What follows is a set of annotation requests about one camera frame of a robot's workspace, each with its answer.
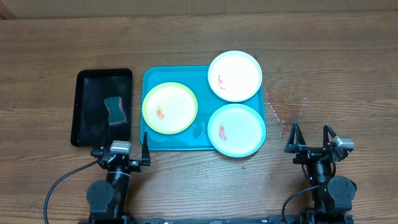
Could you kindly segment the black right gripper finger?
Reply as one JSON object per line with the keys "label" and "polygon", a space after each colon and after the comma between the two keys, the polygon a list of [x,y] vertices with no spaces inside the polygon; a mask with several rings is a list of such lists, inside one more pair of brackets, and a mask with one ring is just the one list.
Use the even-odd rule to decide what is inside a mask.
{"label": "black right gripper finger", "polygon": [[323,148],[326,149],[328,143],[330,142],[329,137],[334,138],[336,133],[332,130],[329,124],[324,125],[323,127]]}
{"label": "black right gripper finger", "polygon": [[302,132],[297,122],[293,122],[290,136],[288,138],[286,149],[301,149],[306,147],[307,144],[303,138]]}

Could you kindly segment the green and pink sponge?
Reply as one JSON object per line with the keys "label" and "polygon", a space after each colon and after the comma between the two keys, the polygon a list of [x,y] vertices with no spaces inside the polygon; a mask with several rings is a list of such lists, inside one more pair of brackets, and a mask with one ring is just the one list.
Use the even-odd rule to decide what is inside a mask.
{"label": "green and pink sponge", "polygon": [[108,110],[108,124],[117,126],[127,122],[126,114],[123,109],[123,103],[120,96],[113,96],[104,99],[105,106]]}

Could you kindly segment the yellow-green plate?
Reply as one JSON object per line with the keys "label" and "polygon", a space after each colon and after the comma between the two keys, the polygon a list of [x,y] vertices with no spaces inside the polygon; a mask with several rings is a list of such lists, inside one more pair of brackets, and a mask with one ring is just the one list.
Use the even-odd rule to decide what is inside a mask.
{"label": "yellow-green plate", "polygon": [[153,87],[142,102],[146,124],[160,134],[177,134],[191,126],[198,113],[195,94],[177,82]]}

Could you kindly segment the light blue plate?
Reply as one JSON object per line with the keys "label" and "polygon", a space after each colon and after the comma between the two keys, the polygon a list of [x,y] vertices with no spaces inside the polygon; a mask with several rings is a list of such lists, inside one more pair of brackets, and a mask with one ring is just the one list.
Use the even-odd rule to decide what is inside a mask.
{"label": "light blue plate", "polygon": [[266,125],[256,110],[233,103],[218,108],[211,115],[207,134],[220,153],[229,157],[247,157],[265,142]]}

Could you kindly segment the white plate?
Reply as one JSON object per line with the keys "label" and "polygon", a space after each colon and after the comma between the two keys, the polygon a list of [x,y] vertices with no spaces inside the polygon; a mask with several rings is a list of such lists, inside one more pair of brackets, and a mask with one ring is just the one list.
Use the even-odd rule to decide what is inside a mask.
{"label": "white plate", "polygon": [[259,62],[246,52],[223,52],[215,57],[209,66],[208,84],[223,100],[245,101],[260,89],[262,68]]}

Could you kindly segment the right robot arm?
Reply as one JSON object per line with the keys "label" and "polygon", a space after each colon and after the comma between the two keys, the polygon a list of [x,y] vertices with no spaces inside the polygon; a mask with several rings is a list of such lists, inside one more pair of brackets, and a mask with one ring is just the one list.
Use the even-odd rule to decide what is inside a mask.
{"label": "right robot arm", "polygon": [[[294,164],[301,165],[309,188],[294,193],[284,202],[281,210],[282,223],[353,223],[346,213],[352,209],[356,195],[356,184],[336,174],[336,163],[346,159],[354,149],[354,141],[339,137],[331,126],[323,127],[321,147],[306,144],[299,125],[294,122],[284,152],[295,154]],[[303,209],[289,218],[285,214],[287,204],[295,197],[311,193],[312,208]]]}

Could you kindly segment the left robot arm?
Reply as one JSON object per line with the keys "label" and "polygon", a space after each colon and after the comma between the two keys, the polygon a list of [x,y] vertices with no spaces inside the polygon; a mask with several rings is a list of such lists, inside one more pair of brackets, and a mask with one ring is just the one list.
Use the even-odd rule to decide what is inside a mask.
{"label": "left robot arm", "polygon": [[147,136],[142,143],[142,158],[130,158],[131,143],[113,141],[111,145],[92,149],[91,155],[97,158],[97,164],[107,170],[106,179],[90,185],[86,199],[90,205],[88,223],[137,223],[137,220],[125,211],[129,181],[133,172],[141,167],[150,166],[150,154]]}

